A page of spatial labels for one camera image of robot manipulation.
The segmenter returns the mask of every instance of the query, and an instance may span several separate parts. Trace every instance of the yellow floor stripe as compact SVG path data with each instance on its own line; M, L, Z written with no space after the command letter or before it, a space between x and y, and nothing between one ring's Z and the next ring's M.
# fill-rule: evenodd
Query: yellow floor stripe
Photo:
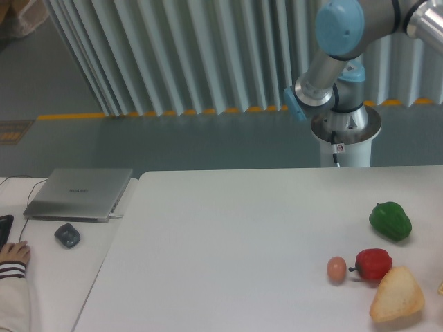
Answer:
M366 106L369 107L375 107L377 104L373 101L367 100L364 102ZM399 106L403 103L399 100L386 100L383 103L381 103L382 106ZM417 99L414 104L434 104L434 102L428 98L419 98ZM281 111L287 111L288 107L286 105L282 105ZM249 113L255 113L255 112L262 112L263 109L257 106L249 107L246 112ZM277 111L276 106L269 106L265 111ZM203 114L217 114L215 109L205 109L202 112ZM224 113L241 113L239 109L233 107L225 110ZM184 115L187 116L194 116L197 114L197 112L193 109L187 109L183 112ZM175 111L165 111L162 114L163 116L177 116L177 113ZM137 112L131 112L126 117L138 117ZM144 116L157 116L157 113L155 111L148 111L144 114ZM69 120L69 119L96 119L96 118L105 118L105 115L103 113L79 113L79 114L51 114L47 116L39 116L37 120Z

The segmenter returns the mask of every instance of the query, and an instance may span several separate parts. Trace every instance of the bread slice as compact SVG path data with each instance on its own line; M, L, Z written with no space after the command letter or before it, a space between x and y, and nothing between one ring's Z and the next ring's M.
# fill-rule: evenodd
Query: bread slice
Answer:
M381 280L369 314L374 322L387 322L423 308L422 289L409 269L399 266L392 268Z

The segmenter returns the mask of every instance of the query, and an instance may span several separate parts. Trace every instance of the sleeve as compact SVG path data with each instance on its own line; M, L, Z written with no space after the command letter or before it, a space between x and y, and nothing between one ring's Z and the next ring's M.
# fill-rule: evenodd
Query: sleeve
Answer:
M30 300L25 279L26 265L0 264L0 332L29 332Z

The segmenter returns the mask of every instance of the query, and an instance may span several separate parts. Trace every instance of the laptop logo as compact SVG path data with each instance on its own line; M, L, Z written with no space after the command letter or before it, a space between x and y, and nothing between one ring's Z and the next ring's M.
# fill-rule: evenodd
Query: laptop logo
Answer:
M69 192L88 192L89 189L70 189Z

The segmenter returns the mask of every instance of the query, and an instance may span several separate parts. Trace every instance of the blue joint cap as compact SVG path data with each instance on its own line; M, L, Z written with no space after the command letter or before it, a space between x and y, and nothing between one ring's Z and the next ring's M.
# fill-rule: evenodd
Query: blue joint cap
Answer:
M366 80L365 67L360 62L351 60L347 63L338 79L344 82L364 82Z
M325 53L345 55L359 45L365 30L365 16L357 0L331 0L316 18L316 37Z
M283 92L284 102L286 103L286 106L288 106L288 110L291 113L291 115L297 120L297 121L305 121L306 115L305 112L303 112L302 108L298 104L298 101L293 94L293 91L291 88L286 88Z

